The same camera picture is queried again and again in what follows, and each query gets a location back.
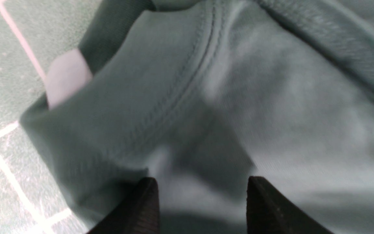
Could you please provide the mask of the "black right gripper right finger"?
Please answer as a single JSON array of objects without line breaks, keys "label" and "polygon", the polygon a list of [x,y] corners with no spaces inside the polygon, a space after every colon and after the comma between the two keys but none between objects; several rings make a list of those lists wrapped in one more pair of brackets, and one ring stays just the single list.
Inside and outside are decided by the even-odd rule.
[{"label": "black right gripper right finger", "polygon": [[247,184],[248,234],[331,234],[299,209],[266,178],[251,176]]}]

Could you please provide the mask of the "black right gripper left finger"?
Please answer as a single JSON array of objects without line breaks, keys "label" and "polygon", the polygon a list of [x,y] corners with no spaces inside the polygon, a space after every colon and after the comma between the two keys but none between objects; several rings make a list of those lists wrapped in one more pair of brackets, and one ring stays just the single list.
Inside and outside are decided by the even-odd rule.
[{"label": "black right gripper left finger", "polygon": [[156,179],[141,179],[119,206],[88,233],[159,234],[160,201]]}]

